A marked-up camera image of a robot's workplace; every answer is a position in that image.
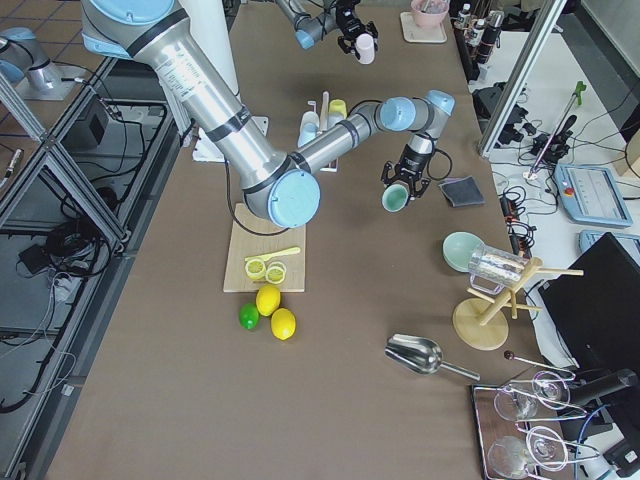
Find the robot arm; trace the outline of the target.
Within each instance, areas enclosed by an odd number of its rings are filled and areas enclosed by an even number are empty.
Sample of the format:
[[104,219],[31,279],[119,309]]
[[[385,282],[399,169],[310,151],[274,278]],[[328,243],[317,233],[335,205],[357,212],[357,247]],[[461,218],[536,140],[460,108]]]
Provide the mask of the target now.
[[374,62],[378,51],[378,30],[373,21],[364,23],[356,12],[359,1],[321,1],[321,12],[313,17],[299,1],[276,1],[293,26],[299,45],[308,50],[333,31],[337,43],[347,55],[363,65]]
[[385,180],[414,184],[436,151],[455,106],[438,90],[423,98],[363,101],[350,115],[287,153],[271,146],[239,96],[229,40],[231,20],[221,1],[84,1],[87,50],[149,66],[240,175],[253,215],[280,228],[297,228],[316,214],[315,173],[379,132],[408,131],[396,172]]

